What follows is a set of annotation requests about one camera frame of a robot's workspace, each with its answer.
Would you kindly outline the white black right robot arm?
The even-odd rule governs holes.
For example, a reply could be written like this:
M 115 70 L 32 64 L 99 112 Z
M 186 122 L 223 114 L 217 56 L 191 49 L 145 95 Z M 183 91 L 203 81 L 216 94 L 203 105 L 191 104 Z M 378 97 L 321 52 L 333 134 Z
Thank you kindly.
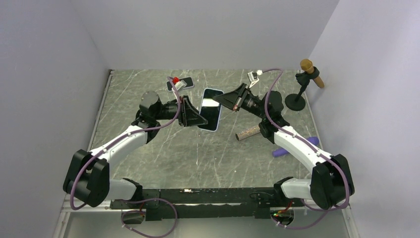
M 277 205 L 285 206 L 292 198 L 308 199 L 328 211 L 349 203 L 355 188 L 348 160 L 341 154 L 331 155 L 303 138 L 283 118 L 284 106 L 278 91 L 269 91 L 259 98 L 242 83 L 235 90 L 212 99 L 232 111 L 244 109 L 261 118 L 259 130 L 262 136 L 285 149 L 310 172 L 310 179 L 287 177 L 277 182 L 273 193 Z

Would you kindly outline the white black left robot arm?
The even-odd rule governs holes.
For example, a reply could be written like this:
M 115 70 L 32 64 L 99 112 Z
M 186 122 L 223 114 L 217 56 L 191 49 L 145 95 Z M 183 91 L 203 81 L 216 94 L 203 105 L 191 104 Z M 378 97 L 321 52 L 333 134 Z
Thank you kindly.
M 105 200 L 123 200 L 129 208 L 141 204 L 144 199 L 142 185 L 127 178 L 111 179 L 111 169 L 134 150 L 151 142 L 160 129 L 174 122 L 183 127 L 208 124 L 188 96 L 174 95 L 175 100 L 164 104 L 158 93 L 144 93 L 134 121 L 124 132 L 91 151 L 80 149 L 75 152 L 63 183 L 73 210 L 86 205 L 97 207 Z

